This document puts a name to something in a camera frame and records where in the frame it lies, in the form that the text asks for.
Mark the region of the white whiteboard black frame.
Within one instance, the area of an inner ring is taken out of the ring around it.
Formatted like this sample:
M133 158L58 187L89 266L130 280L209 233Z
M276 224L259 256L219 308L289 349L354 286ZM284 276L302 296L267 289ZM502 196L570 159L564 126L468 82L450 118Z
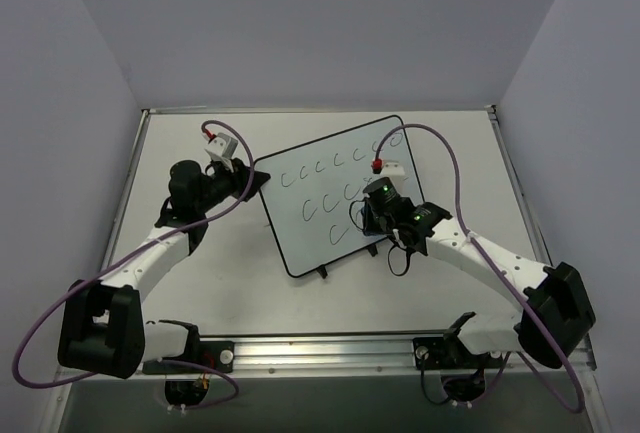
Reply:
M384 240L360 231L363 189L380 140L403 124L390 115L264 156L260 196L286 273L300 278Z

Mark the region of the blue bone-shaped eraser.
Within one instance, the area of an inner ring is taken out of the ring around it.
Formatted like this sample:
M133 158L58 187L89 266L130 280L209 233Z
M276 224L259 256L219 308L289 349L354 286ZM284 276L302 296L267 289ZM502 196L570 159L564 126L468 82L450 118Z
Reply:
M383 233L379 230L375 229L364 229L362 231L363 235L368 238L381 238Z

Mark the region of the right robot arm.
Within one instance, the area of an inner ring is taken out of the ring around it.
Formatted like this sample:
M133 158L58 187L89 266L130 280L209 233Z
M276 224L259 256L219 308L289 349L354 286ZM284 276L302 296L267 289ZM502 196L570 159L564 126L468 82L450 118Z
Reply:
M447 210L415 205L386 177L364 190L364 231L384 235L409 255L419 253L475 278L511 302L512 313L463 314L445 335L444 353L455 365L489 353L525 353L552 369L562 365L596 321L580 273L527 259L465 232Z

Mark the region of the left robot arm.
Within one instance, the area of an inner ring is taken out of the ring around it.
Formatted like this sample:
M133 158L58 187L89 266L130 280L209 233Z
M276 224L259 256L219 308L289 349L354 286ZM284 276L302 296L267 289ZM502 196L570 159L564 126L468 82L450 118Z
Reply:
M116 378L131 377L151 361L167 361L179 372L201 362L197 326L178 320L143 318L142 304L178 263L200 246L208 229L207 213L233 197L247 202L271 176L241 160L213 161L202 168L193 160L174 164L169 196L141 253L83 285L76 282L65 302L57 359L60 365Z

